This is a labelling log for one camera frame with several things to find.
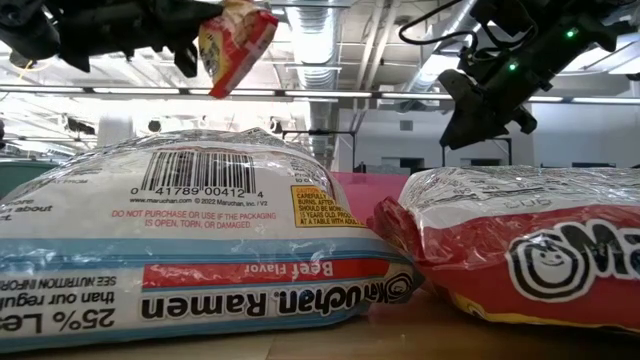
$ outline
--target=ramen package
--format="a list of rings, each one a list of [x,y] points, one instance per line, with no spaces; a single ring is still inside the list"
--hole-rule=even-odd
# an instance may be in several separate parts
[[[231,93],[267,50],[278,19],[250,0],[225,0],[222,14],[200,25],[200,58],[211,76],[211,96]]]
[[[322,326],[420,284],[313,157],[261,129],[127,140],[0,205],[0,352]]]
[[[638,170],[425,171],[369,224],[477,317],[640,332]]]

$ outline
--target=table surface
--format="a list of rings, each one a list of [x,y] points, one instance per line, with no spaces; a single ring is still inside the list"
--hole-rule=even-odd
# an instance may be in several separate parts
[[[553,326],[490,324],[424,292],[410,303],[319,329],[200,336],[12,354],[14,360],[637,358],[640,337]]]

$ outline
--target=plastic wrapper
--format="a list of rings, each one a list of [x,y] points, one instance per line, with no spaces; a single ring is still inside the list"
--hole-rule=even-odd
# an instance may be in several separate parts
[[[640,331],[638,170],[430,170],[368,223],[472,315]]]
[[[225,0],[222,14],[200,25],[200,58],[211,76],[209,93],[224,98],[267,50],[278,19],[249,0]]]
[[[1,352],[333,324],[422,279],[261,129],[128,140],[2,203]]]

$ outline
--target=ceiling duct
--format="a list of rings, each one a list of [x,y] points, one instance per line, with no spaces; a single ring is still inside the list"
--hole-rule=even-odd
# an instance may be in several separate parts
[[[448,26],[442,28],[439,33],[436,31],[434,34],[429,34],[430,38],[438,38],[445,36],[455,31],[475,31],[478,26],[478,22],[473,19],[469,13],[471,8],[475,5],[477,0],[465,0],[454,7],[451,16],[446,19]],[[403,92],[410,93],[425,93],[431,89],[431,86],[438,80],[438,76],[443,70],[442,66],[438,65],[436,58],[432,57],[433,53],[440,49],[444,45],[444,42],[440,41],[433,45],[426,45],[422,49],[423,58],[426,59],[422,68],[413,76],[404,88]],[[404,101],[397,104],[397,109],[402,112],[411,110],[416,105],[416,101]]]
[[[309,2],[323,3],[321,0]],[[326,7],[285,8],[293,34],[294,57],[302,65],[324,65],[333,63],[337,56],[340,31],[339,10]],[[300,86],[307,90],[336,89],[336,69],[318,67],[298,68]],[[335,103],[310,102],[310,129],[334,130],[337,128]],[[325,156],[326,147],[314,146],[314,155]]]

